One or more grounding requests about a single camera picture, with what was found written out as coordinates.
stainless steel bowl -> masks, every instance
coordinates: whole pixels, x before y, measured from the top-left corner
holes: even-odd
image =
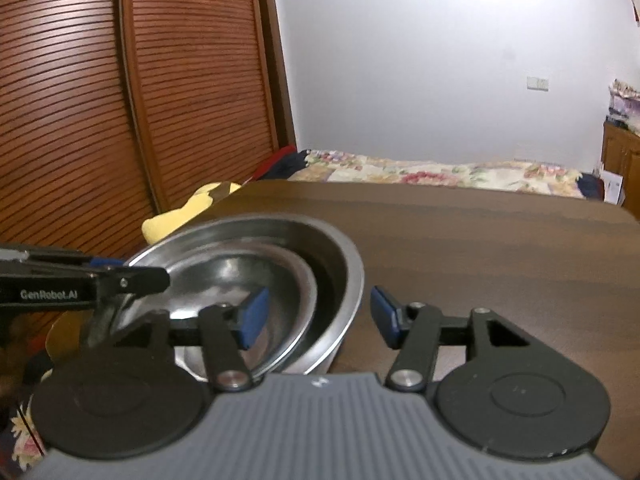
[[[311,323],[276,369],[297,374],[326,372],[360,306],[364,287],[357,248],[327,222],[287,214],[228,217],[172,235],[128,263],[166,266],[166,258],[184,257],[185,248],[213,248],[229,241],[280,247],[296,253],[311,268],[318,290]]]
[[[116,318],[118,330],[152,310],[168,310],[172,319],[196,316],[211,304],[240,304],[252,291],[269,289],[267,323],[242,357],[254,377],[275,370],[294,351],[316,307],[316,280],[296,253],[251,242],[191,244],[188,232],[152,247],[136,264],[163,266],[171,286],[162,294],[129,301]],[[207,379],[198,347],[175,349],[176,362],[194,377]]]

wooden cabinet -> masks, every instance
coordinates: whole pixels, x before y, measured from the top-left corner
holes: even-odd
[[[0,242],[127,258],[279,147],[258,0],[0,2]]]
[[[622,207],[640,220],[640,137],[605,123],[602,162],[605,170],[622,175]]]

floral quilt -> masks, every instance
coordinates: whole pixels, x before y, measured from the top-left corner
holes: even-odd
[[[12,408],[9,424],[0,431],[0,478],[18,478],[44,456],[44,444],[31,420],[31,397]]]
[[[289,180],[476,187],[584,198],[577,185],[580,171],[539,162],[440,164],[319,150],[310,150],[305,160],[307,167]]]

black circular mount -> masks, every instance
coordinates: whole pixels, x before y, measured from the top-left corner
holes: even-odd
[[[593,448],[609,418],[600,382],[554,352],[490,351],[449,373],[436,391],[445,421],[487,452],[540,460]]]
[[[199,418],[194,378],[143,348],[104,348],[54,371],[31,402],[51,446],[80,458],[121,459],[178,439]]]

dark wooden table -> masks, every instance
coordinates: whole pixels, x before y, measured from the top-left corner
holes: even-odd
[[[385,374],[393,362],[369,315],[372,285],[450,316],[491,308],[602,381],[612,412],[597,454],[624,478],[640,472],[640,225],[628,212],[500,191],[271,181],[197,221],[247,212],[321,218],[356,243],[366,292],[332,371]],[[440,357],[436,376],[463,354]]]

